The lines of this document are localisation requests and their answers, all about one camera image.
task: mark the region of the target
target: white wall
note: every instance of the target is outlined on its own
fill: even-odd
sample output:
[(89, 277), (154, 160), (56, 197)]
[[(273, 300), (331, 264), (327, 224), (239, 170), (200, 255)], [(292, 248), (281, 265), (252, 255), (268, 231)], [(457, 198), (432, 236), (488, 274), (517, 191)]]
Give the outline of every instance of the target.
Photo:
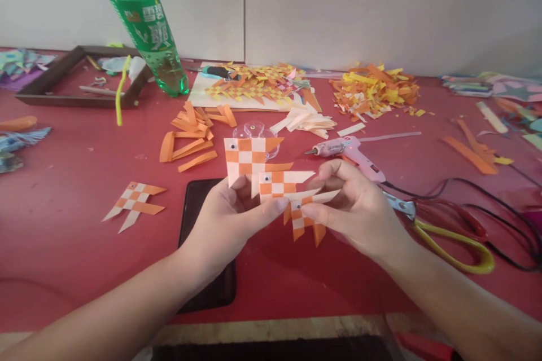
[(421, 75), (542, 66), (542, 0), (246, 0), (245, 24), (249, 63), (383, 61)]
[[(243, 0), (161, 0), (188, 58), (243, 60)], [(132, 46), (109, 0), (0, 0), (0, 45), (69, 50)]]

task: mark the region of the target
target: hot glue gun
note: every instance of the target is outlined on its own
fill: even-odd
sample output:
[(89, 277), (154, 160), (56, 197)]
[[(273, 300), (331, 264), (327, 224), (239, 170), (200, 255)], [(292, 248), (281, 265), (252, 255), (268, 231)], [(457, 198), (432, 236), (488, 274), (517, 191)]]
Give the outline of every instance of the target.
[(316, 154), (321, 157), (330, 157), (335, 155), (343, 155), (360, 167), (363, 174), (375, 183), (383, 183), (386, 181), (384, 172), (372, 163), (365, 155), (363, 155), (360, 148), (360, 141), (356, 137), (342, 137), (334, 140), (324, 141), (305, 154)]

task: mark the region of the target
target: phone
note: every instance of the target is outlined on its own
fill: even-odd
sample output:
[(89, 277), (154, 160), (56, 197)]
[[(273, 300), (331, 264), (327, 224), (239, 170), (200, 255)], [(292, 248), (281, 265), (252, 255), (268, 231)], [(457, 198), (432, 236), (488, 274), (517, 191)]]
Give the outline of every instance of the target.
[[(209, 191), (222, 179), (193, 180), (186, 186), (185, 205), (182, 211), (179, 247), (186, 241), (194, 228)], [(235, 278), (235, 260), (231, 261), (224, 271), (200, 293), (190, 299), (177, 312), (189, 313), (204, 309), (227, 306), (235, 299), (237, 280)]]

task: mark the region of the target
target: hand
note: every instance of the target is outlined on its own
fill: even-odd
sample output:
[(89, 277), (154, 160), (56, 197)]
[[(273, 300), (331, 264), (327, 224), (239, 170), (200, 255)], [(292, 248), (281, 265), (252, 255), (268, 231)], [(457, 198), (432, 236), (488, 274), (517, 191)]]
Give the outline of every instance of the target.
[(231, 188), (223, 179), (211, 189), (190, 235), (182, 245), (184, 260), (212, 281), (239, 254), (250, 237), (275, 220), (288, 205), (286, 198), (259, 204), (251, 199), (250, 182), (240, 177)]
[(361, 253), (378, 261), (417, 246), (395, 215), (382, 190), (349, 163), (336, 159), (320, 166), (307, 190), (341, 189), (330, 206), (310, 203), (302, 212), (340, 232)]

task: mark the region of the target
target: green plastic bottle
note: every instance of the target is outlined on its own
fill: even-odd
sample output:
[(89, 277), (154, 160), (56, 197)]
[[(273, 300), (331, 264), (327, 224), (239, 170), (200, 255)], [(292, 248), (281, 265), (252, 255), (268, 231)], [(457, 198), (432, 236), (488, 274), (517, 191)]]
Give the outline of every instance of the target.
[(175, 41), (160, 0), (110, 0), (136, 48), (171, 97), (187, 94), (188, 78), (182, 70)]

